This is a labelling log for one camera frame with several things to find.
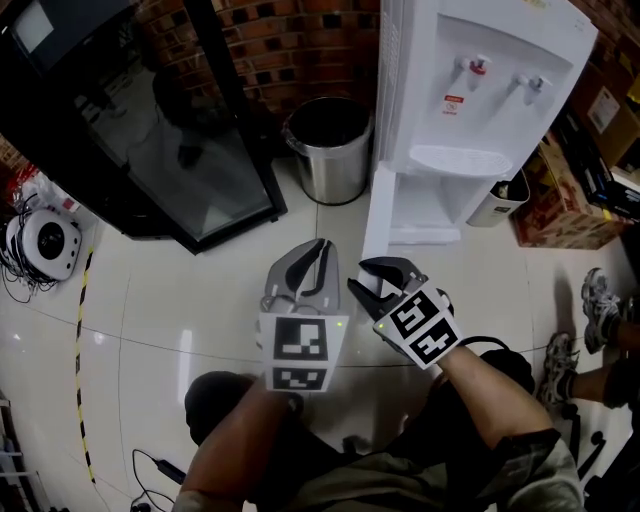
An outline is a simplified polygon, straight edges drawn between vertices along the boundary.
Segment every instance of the cardboard box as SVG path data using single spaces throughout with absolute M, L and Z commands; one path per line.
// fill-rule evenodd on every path
M 522 247 L 599 249 L 633 221 L 587 202 L 551 134 L 524 166 L 531 199 L 514 214 Z
M 617 165 L 640 138 L 640 119 L 615 90 L 609 77 L 587 63 L 569 97 L 608 167 Z

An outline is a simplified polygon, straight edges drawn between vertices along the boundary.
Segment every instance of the sneaker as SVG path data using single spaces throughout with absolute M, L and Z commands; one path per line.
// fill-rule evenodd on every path
M 589 319 L 584 342 L 590 354 L 601 350 L 609 341 L 611 321 L 619 317 L 619 301 L 609 289 L 609 280 L 602 269 L 591 269 L 582 285 L 582 311 Z
M 544 378 L 538 388 L 538 400 L 545 408 L 566 402 L 569 398 L 565 377 L 568 377 L 567 372 L 576 373 L 578 354 L 573 351 L 573 340 L 569 334 L 553 335 L 544 360 Z

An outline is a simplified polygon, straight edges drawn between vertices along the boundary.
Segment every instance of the white tile floor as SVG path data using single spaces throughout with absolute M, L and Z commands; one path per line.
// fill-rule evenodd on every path
M 126 512 L 140 493 L 133 448 L 187 469 L 196 447 L 183 398 L 193 379 L 217 369 L 259 372 L 254 325 L 267 271 L 284 252 L 316 236 L 337 245 L 343 308 L 353 316 L 331 390 L 308 408 L 312 428 L 336 447 L 350 434 L 383 447 L 422 405 L 432 374 L 382 343 L 354 314 L 346 290 L 346 278 L 357 275 L 368 196 L 339 208 L 317 206 L 291 178 L 290 161 L 277 167 L 289 213 L 274 224 L 194 257 L 175 242 L 134 242 L 100 223 L 84 234 L 71 280 L 27 306 L 0 293 L 0 389 L 12 401 L 27 464 L 40 472 L 52 505 L 72 512 L 105 509 L 85 467 L 74 382 L 81 270 L 92 241 L 81 385 L 98 489 L 112 512 Z M 509 223 L 467 228 L 457 245 L 393 247 L 390 253 L 411 258 L 449 293 L 465 335 L 499 337 L 523 353 L 536 376 L 553 332 L 570 329 L 581 338 L 579 288 L 591 267 L 603 267 L 618 293 L 635 286 L 619 241 L 599 251 L 522 249 Z M 602 354 L 582 352 L 580 370 L 602 363 Z M 593 430 L 604 430 L 609 440 L 594 468 L 602 472 L 630 432 L 629 411 L 579 407 L 585 453 Z M 138 467 L 149 488 L 176 494 L 177 486 L 148 461 L 140 458 Z

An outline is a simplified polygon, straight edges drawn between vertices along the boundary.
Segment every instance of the robot vacuum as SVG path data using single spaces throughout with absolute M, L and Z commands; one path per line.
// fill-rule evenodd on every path
M 15 220 L 9 223 L 7 240 Z M 82 241 L 78 229 L 60 215 L 49 210 L 38 210 L 26 218 L 18 236 L 20 234 L 22 255 L 35 269 L 56 281 L 69 279 Z

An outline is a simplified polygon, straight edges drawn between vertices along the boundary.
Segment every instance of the yellow black caution tape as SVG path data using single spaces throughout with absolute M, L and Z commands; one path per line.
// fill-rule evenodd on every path
M 80 305 L 78 307 L 78 325 L 76 327 L 76 397 L 78 400 L 78 419 L 80 420 L 80 434 L 82 435 L 82 448 L 84 449 L 84 457 L 87 459 L 87 468 L 89 469 L 89 478 L 93 485 L 96 485 L 96 479 L 93 476 L 93 468 L 91 467 L 91 457 L 87 448 L 86 432 L 84 430 L 84 420 L 82 419 L 82 393 L 80 391 L 80 335 L 82 334 L 82 304 L 87 294 L 87 283 L 89 281 L 89 267 L 91 266 L 91 257 L 93 256 L 93 247 L 89 247 L 89 257 L 87 264 L 84 266 L 84 275 L 82 276 L 82 293 L 80 294 Z

